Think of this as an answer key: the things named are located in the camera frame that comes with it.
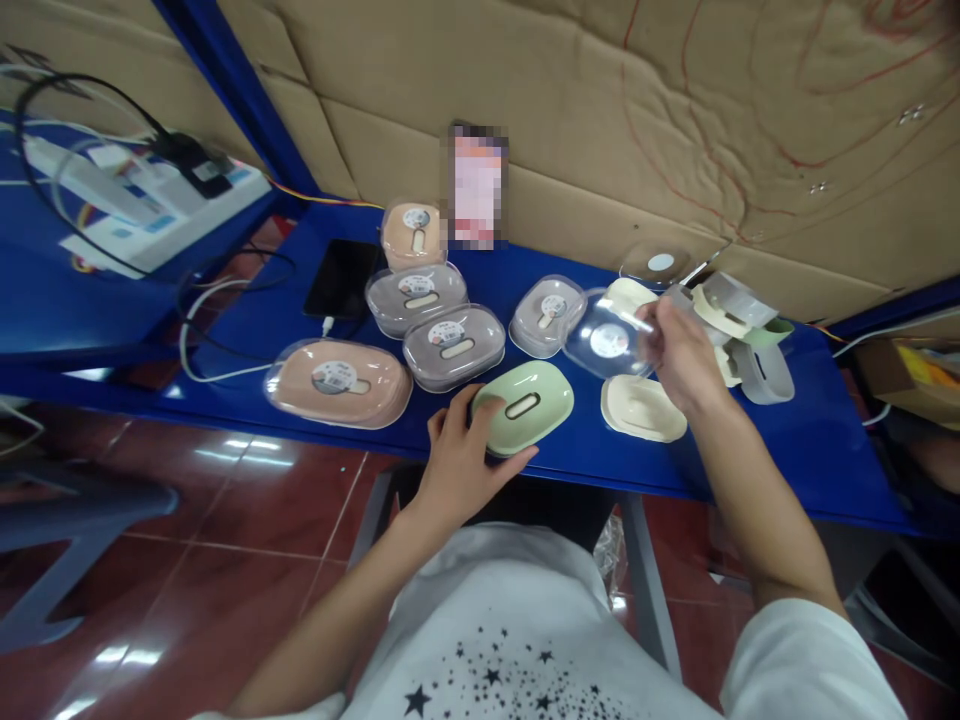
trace green soap dish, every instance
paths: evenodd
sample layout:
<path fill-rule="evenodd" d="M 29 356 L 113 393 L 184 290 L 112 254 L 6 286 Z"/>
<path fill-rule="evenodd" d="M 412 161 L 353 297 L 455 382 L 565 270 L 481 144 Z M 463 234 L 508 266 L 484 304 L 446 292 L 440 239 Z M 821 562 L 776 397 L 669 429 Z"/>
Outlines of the green soap dish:
<path fill-rule="evenodd" d="M 537 443 L 573 412 L 573 388 L 543 360 L 524 363 L 480 388 L 471 415 L 491 396 L 507 401 L 490 424 L 487 450 L 497 457 L 511 457 Z"/>
<path fill-rule="evenodd" d="M 783 318 L 774 318 L 762 328 L 753 328 L 743 341 L 753 348 L 767 348 L 779 345 L 793 332 L 793 323 Z"/>

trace hand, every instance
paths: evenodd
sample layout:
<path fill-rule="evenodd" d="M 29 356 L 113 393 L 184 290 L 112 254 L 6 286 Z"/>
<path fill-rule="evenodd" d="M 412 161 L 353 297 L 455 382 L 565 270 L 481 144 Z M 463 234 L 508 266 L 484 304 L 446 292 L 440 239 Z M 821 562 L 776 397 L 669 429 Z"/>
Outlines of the hand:
<path fill-rule="evenodd" d="M 476 515 L 500 489 L 519 474 L 537 454 L 531 445 L 496 467 L 483 459 L 490 437 L 490 422 L 506 401 L 490 398 L 473 416 L 467 429 L 470 403 L 482 385 L 468 385 L 427 421 L 430 460 L 420 480 L 420 490 L 408 506 L 421 522 L 453 533 Z"/>
<path fill-rule="evenodd" d="M 691 414 L 733 402 L 700 323 L 668 297 L 644 307 L 660 326 L 659 357 L 654 364 L 657 378 L 680 412 L 689 419 Z"/>

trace white t-shirt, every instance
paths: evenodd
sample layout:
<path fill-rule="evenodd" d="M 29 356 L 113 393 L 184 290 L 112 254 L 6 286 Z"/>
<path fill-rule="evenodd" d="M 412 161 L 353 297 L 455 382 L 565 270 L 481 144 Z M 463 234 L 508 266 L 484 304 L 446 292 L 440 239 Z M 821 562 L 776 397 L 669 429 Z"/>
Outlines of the white t-shirt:
<path fill-rule="evenodd" d="M 771 603 L 749 622 L 720 702 L 739 720 L 906 718 L 856 630 L 805 600 Z M 457 532 L 404 588 L 349 706 L 338 694 L 287 717 L 719 715 L 611 615 L 589 553 L 546 529 L 490 523 Z"/>

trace person's right hand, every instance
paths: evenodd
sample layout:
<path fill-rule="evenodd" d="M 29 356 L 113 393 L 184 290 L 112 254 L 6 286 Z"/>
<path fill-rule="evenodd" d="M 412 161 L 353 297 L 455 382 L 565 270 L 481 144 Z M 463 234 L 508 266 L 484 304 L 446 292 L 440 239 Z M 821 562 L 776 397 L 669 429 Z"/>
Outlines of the person's right hand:
<path fill-rule="evenodd" d="M 692 413 L 731 402 L 713 345 L 700 323 L 669 297 L 646 307 L 660 326 L 659 357 L 655 359 L 657 378 L 680 412 L 689 418 Z"/>

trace person's left hand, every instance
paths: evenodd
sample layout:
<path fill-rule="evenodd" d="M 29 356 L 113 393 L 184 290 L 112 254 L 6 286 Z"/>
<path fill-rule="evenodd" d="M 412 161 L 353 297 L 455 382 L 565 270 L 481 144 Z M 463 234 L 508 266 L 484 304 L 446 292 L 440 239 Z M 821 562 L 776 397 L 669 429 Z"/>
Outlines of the person's left hand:
<path fill-rule="evenodd" d="M 420 480 L 420 490 L 408 508 L 422 522 L 445 532 L 456 531 L 476 515 L 537 454 L 536 445 L 524 448 L 496 467 L 484 463 L 490 422 L 505 400 L 490 398 L 473 416 L 467 414 L 482 385 L 468 385 L 453 398 L 450 408 L 427 421 L 430 460 Z"/>

